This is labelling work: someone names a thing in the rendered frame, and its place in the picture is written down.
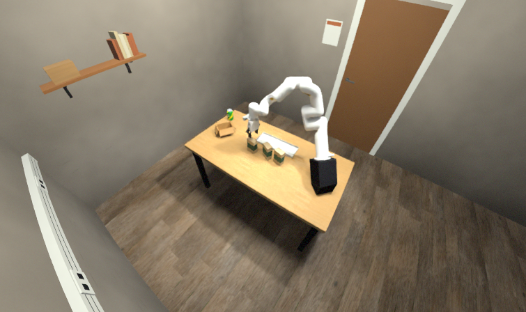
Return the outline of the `tan block with green band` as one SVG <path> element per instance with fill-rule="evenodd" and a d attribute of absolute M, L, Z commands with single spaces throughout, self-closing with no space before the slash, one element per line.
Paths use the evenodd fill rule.
<path fill-rule="evenodd" d="M 276 148 L 274 150 L 273 162 L 281 166 L 284 163 L 284 158 L 285 158 L 285 152 L 280 148 Z"/>
<path fill-rule="evenodd" d="M 263 143 L 263 156 L 266 160 L 272 159 L 272 146 L 268 142 Z"/>
<path fill-rule="evenodd" d="M 257 152 L 257 140 L 255 138 L 247 138 L 247 149 L 253 154 Z"/>

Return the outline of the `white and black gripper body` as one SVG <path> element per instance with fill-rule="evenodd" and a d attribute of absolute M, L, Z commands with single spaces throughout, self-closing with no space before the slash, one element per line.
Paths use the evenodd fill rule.
<path fill-rule="evenodd" d="M 255 122 L 248 121 L 247 128 L 249 127 L 250 132 L 254 132 L 259 128 L 259 119 Z"/>

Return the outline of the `open brown cardboard box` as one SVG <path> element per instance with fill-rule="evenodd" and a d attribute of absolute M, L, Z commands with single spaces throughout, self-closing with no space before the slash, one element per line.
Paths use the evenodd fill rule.
<path fill-rule="evenodd" d="M 233 126 L 233 127 L 231 127 L 231 126 Z M 216 132 L 216 134 L 217 133 L 219 134 L 219 137 L 225 137 L 225 136 L 234 134 L 233 128 L 235 128 L 234 124 L 231 121 L 227 121 L 227 122 L 224 122 L 224 123 L 216 124 L 215 132 Z"/>

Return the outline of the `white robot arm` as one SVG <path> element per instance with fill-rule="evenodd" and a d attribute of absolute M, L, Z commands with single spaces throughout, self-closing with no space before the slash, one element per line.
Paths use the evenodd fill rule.
<path fill-rule="evenodd" d="M 278 89 L 261 101 L 260 105 L 255 102 L 249 104 L 249 114 L 243 116 L 242 119 L 255 122 L 258 120 L 258 115 L 267 116 L 269 106 L 275 101 L 281 102 L 295 88 L 299 88 L 310 99 L 311 104 L 302 107 L 302 120 L 306 131 L 318 130 L 314 137 L 316 146 L 316 157 L 314 159 L 331 159 L 334 154 L 328 152 L 327 119 L 325 117 L 317 117 L 324 114 L 322 94 L 319 87 L 312 84 L 311 79 L 308 77 L 286 78 Z"/>

